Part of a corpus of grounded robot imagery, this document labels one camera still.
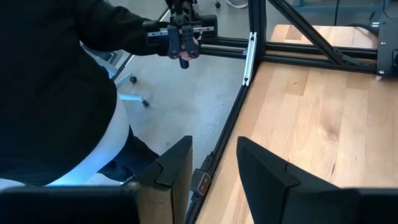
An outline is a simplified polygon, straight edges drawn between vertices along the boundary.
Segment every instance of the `concrete floor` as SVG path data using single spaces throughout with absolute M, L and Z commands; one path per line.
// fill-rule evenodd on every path
M 166 5 L 158 0 L 110 0 L 132 12 L 157 19 Z M 218 16 L 219 34 L 223 37 L 247 38 L 249 35 L 248 9 L 234 9 L 220 1 L 221 9 L 211 0 L 199 1 L 201 14 Z M 310 22 L 330 24 L 330 15 L 305 15 Z M 276 24 L 289 22 L 267 2 L 267 37 Z M 127 82 L 120 93 L 141 95 L 150 102 L 149 108 L 140 103 L 125 101 L 135 135 L 151 149 L 163 154 L 185 135 L 194 142 L 194 168 L 200 167 L 205 157 L 215 148 L 229 115 L 243 78 L 244 60 L 201 55 L 182 70 L 178 60 L 167 57 L 134 57 L 120 77 L 132 72 L 138 82 Z M 17 185 L 0 180 L 0 189 Z M 116 185 L 103 175 L 93 176 L 87 184 Z

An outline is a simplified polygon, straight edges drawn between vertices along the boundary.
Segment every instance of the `wood surface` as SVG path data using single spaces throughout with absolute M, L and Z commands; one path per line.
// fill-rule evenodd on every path
M 354 27 L 316 27 L 332 44 L 373 48 Z M 289 25 L 271 41 L 308 43 Z M 340 187 L 398 187 L 398 83 L 373 75 L 262 63 L 197 223 L 253 223 L 239 178 L 236 138 L 246 136 Z

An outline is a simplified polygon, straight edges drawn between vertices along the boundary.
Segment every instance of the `black sleeve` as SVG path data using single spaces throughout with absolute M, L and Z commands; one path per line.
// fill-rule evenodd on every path
M 149 47 L 142 23 L 148 19 L 103 0 L 72 0 L 72 11 L 80 40 L 93 50 L 123 49 L 135 55 L 167 55 L 165 44 Z

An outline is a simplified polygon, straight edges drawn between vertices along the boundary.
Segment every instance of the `chair wheel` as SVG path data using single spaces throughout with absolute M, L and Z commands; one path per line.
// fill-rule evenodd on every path
M 130 82 L 133 84 L 137 82 L 137 77 L 130 77 Z
M 142 101 L 141 103 L 142 103 L 142 105 L 144 105 L 145 108 L 147 108 L 149 106 L 149 103 L 146 100 Z

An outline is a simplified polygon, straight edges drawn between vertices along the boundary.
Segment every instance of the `black pants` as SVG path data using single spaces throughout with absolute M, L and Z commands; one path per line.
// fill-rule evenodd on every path
M 139 138 L 135 137 L 130 128 L 129 136 L 122 150 L 98 173 L 104 174 L 109 179 L 124 182 L 134 174 L 142 172 L 157 158 L 159 158 L 159 155 L 150 150 Z

